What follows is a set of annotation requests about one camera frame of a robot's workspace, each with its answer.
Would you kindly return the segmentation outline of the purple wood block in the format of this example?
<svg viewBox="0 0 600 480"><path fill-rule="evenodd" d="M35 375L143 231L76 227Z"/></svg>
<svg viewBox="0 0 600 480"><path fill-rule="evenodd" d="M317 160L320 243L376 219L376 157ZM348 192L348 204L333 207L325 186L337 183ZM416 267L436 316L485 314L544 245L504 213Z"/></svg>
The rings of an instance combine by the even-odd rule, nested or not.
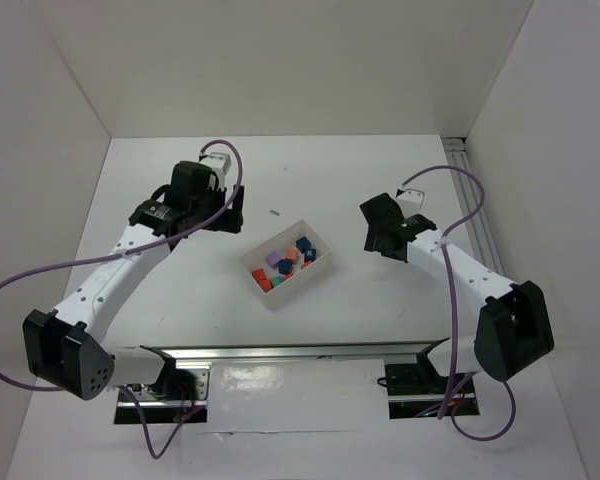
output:
<svg viewBox="0 0 600 480"><path fill-rule="evenodd" d="M272 268L275 268L281 260L283 260L283 257L276 251L273 251L266 256L266 263Z"/></svg>

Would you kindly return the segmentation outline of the white plastic bin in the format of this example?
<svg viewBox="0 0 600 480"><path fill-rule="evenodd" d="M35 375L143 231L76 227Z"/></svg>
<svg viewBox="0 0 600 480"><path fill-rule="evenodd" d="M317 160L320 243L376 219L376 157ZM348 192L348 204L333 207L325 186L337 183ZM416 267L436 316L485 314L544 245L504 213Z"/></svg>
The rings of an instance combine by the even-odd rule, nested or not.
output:
<svg viewBox="0 0 600 480"><path fill-rule="evenodd" d="M299 220L239 257L248 284L268 309L294 298L331 266L332 251Z"/></svg>

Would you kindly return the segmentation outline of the orange wood block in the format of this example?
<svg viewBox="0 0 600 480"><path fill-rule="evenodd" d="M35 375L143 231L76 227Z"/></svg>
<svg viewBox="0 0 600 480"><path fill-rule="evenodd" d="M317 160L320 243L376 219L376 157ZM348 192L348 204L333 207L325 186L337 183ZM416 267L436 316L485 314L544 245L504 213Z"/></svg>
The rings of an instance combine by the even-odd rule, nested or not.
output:
<svg viewBox="0 0 600 480"><path fill-rule="evenodd" d="M290 248L285 253L285 259L290 261L292 264L296 264L298 262L299 252L295 248Z"/></svg>

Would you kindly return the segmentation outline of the dark blue wood block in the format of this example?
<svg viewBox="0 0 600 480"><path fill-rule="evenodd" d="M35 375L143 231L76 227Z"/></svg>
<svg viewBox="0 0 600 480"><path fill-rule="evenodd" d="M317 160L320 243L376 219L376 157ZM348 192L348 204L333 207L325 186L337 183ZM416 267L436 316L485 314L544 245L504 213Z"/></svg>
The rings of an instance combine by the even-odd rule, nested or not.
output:
<svg viewBox="0 0 600 480"><path fill-rule="evenodd" d="M316 248L309 248L304 252L304 261L310 262L315 261L318 257L318 251Z"/></svg>

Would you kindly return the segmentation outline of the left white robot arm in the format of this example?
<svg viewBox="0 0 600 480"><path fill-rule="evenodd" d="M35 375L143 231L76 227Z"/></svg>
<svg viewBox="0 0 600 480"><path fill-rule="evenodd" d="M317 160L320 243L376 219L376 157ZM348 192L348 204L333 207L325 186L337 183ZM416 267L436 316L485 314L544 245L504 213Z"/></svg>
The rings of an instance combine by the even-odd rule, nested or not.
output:
<svg viewBox="0 0 600 480"><path fill-rule="evenodd" d="M177 369L175 359L149 346L105 349L107 331L145 277L179 243L178 235L202 226L208 231L240 232L244 189L226 200L227 154L205 154L181 161L168 184L159 187L131 214L112 253L67 298L49 312L32 311L23 322L29 370L83 400L108 387L145 386L158 398L194 387L194 377Z"/></svg>

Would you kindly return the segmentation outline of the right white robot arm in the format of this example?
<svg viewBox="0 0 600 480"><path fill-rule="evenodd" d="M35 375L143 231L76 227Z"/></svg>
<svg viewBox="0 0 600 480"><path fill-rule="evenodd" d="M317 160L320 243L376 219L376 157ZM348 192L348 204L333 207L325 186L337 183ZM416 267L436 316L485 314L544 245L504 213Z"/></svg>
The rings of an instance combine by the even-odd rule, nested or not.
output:
<svg viewBox="0 0 600 480"><path fill-rule="evenodd" d="M419 268L443 284L448 272L442 252L443 235L425 216L406 216L398 201L382 193L360 205L368 224L364 249ZM447 244L456 300L476 316L473 334L426 347L419 362L447 377L451 354L457 373L484 372L504 382L554 350L554 336L544 294L532 281L517 284L478 262L452 243Z"/></svg>

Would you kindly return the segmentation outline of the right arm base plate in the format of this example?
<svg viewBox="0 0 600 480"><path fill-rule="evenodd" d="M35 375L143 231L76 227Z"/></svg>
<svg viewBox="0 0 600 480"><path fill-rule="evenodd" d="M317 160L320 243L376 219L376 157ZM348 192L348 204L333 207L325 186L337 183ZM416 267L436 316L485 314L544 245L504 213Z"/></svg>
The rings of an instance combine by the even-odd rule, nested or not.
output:
<svg viewBox="0 0 600 480"><path fill-rule="evenodd" d="M435 418L444 398L447 380L426 374L415 363L386 364L376 383L386 390L389 418ZM459 416L477 416L479 405L473 381L466 383L449 402L446 416L457 407Z"/></svg>

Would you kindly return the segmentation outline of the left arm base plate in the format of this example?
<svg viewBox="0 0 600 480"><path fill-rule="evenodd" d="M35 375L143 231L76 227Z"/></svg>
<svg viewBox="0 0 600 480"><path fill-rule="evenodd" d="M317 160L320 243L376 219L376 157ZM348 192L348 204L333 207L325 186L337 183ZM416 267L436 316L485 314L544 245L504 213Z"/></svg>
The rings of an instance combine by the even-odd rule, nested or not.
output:
<svg viewBox="0 0 600 480"><path fill-rule="evenodd" d="M179 361L174 380L164 389L130 384L127 388L139 403L148 425L203 424L208 419L211 377L209 362Z"/></svg>

